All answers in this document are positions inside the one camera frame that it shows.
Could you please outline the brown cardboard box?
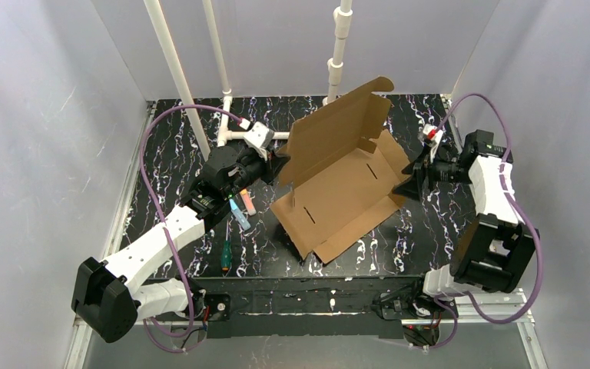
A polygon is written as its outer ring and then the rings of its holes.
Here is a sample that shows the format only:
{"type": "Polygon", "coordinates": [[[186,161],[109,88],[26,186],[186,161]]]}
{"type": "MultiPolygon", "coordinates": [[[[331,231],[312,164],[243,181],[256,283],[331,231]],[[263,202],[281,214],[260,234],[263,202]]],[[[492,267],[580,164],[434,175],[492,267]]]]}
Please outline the brown cardboard box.
{"type": "Polygon", "coordinates": [[[279,174],[291,189],[270,209],[302,258],[328,264],[405,203],[392,193],[406,180],[408,156],[384,126],[394,89],[374,78],[296,121],[279,174]]]}

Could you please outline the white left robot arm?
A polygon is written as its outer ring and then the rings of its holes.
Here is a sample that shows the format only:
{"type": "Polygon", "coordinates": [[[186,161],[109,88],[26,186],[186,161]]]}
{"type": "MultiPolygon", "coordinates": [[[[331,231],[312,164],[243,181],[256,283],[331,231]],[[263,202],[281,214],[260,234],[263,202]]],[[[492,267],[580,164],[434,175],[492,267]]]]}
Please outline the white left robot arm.
{"type": "Polygon", "coordinates": [[[215,148],[171,213],[126,248],[78,267],[71,309],[107,343],[120,340],[143,319],[186,312],[196,319],[204,295],[184,275],[162,283],[146,280],[176,253],[230,213],[230,200],[261,180],[272,185],[290,160],[286,153],[245,146],[215,148]]]}

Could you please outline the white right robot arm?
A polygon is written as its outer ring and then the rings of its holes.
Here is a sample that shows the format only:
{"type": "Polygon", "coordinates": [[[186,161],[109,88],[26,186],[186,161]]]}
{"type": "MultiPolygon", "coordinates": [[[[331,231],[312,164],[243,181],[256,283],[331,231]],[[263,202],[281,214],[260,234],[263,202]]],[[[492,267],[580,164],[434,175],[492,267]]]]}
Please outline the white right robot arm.
{"type": "Polygon", "coordinates": [[[476,219],[449,264],[425,274],[422,292],[433,298],[467,291],[509,293],[535,251],[532,231],[509,203],[514,195],[509,178],[512,157],[494,145],[492,132],[476,130],[466,136],[459,155],[445,160],[441,154],[450,147],[441,143],[442,136],[438,128],[424,126],[419,134],[423,150],[402,170],[408,178],[392,193],[419,201],[424,189],[437,182],[468,185],[476,219]]]}

